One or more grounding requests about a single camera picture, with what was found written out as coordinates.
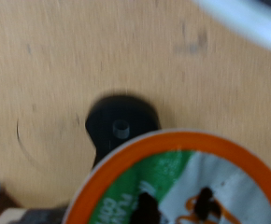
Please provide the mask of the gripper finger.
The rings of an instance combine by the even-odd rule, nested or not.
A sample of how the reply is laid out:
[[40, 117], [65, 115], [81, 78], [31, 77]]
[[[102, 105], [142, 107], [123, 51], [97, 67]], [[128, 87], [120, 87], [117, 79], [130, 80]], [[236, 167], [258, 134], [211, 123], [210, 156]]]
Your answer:
[[0, 224], [62, 224], [66, 208], [9, 208], [0, 215]]

